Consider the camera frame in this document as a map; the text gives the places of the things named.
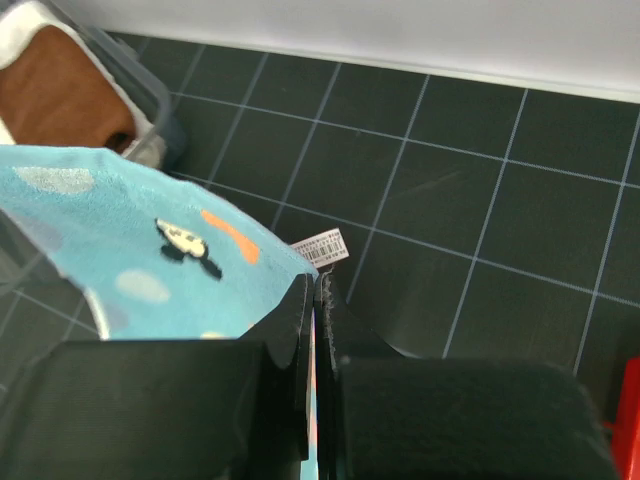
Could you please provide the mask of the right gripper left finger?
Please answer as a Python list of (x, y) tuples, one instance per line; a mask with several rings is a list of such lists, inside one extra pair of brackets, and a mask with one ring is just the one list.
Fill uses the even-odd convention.
[(76, 341), (1, 406), (5, 479), (296, 479), (310, 453), (313, 279), (236, 339)]

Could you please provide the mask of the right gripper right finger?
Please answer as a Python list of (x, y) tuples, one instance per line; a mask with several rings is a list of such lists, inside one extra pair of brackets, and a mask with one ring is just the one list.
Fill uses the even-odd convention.
[(588, 394), (553, 364), (402, 355), (316, 284), (323, 479), (614, 479)]

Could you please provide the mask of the blue white cloth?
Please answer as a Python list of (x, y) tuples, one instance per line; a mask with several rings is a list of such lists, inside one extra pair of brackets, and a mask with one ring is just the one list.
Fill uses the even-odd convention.
[(310, 453), (296, 479), (318, 477), (319, 274), (305, 256), (227, 200), (107, 149), (3, 147), (2, 215), (82, 295), (97, 338), (76, 341), (236, 339), (310, 275)]

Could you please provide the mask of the white towel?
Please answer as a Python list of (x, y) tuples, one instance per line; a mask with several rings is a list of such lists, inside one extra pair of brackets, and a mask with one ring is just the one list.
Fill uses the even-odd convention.
[(131, 153), (152, 129), (80, 35), (39, 1), (1, 16), (1, 142)]

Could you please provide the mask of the brown towel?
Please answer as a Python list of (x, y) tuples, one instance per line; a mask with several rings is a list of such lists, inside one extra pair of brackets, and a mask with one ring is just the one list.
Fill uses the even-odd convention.
[(1, 69), (1, 119), (17, 144), (124, 152), (134, 116), (81, 46), (47, 25)]

